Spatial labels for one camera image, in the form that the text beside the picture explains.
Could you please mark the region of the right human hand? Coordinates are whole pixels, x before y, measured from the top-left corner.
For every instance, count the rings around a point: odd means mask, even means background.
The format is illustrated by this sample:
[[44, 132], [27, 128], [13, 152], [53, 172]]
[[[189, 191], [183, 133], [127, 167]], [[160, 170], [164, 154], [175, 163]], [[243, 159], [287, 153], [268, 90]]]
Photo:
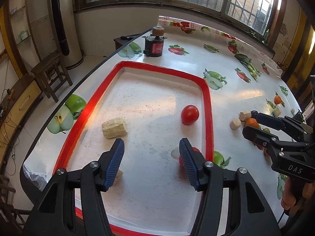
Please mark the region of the right human hand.
[[281, 206], [289, 218], [314, 213], [314, 182], [299, 183], [298, 180], [287, 177], [284, 183]]

